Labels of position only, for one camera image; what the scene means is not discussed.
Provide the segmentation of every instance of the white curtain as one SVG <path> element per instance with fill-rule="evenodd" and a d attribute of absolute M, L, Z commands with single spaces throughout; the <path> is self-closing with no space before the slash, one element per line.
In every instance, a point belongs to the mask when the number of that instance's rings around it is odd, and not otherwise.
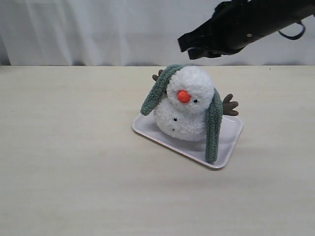
<path fill-rule="evenodd" d="M 0 61 L 11 65 L 315 65 L 315 18 L 233 56 L 189 60 L 177 38 L 223 0 L 1 0 Z M 283 30 L 295 35 L 295 24 Z"/>

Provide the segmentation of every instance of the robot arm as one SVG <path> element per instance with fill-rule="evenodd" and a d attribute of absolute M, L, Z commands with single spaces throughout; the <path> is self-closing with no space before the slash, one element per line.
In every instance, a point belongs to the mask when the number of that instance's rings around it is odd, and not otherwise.
<path fill-rule="evenodd" d="M 231 0 L 212 18 L 178 39 L 190 59 L 233 55 L 247 45 L 315 14 L 315 0 Z M 287 37 L 295 40 L 299 37 Z"/>

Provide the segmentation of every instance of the brown stick arm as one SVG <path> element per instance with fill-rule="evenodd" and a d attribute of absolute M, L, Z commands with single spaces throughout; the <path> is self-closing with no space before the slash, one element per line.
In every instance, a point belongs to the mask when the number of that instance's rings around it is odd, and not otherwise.
<path fill-rule="evenodd" d="M 153 75 L 152 79 L 154 81 L 158 80 L 158 77 L 161 75 L 163 70 L 158 71 L 158 75 Z M 239 103 L 237 101 L 232 101 L 233 94 L 228 94 L 224 99 L 223 99 L 223 115 L 225 116 L 238 116 L 238 111 L 234 110 L 236 107 L 238 107 Z"/>

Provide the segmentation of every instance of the white fuzzy body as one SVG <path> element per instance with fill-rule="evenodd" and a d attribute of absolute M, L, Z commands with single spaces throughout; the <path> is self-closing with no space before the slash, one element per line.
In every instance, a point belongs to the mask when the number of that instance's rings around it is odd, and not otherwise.
<path fill-rule="evenodd" d="M 177 71 L 170 79 L 166 94 L 154 109 L 157 126 L 165 134 L 177 139 L 204 139 L 206 110 L 211 104 L 214 88 L 209 74 L 197 66 L 186 66 Z M 183 90 L 190 95 L 189 102 L 179 100 L 178 93 Z"/>
<path fill-rule="evenodd" d="M 199 141 L 206 137 L 205 112 L 179 112 L 166 96 L 154 109 L 154 119 L 160 130 L 171 137 L 186 141 Z"/>

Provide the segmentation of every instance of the snowman plush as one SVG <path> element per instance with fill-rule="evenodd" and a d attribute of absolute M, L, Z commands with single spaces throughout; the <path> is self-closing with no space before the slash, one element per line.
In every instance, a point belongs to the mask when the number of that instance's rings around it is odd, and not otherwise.
<path fill-rule="evenodd" d="M 191 142 L 205 139 L 206 161 L 217 160 L 223 102 L 206 71 L 179 64 L 166 67 L 142 105 L 142 115 L 151 112 L 163 133 Z"/>

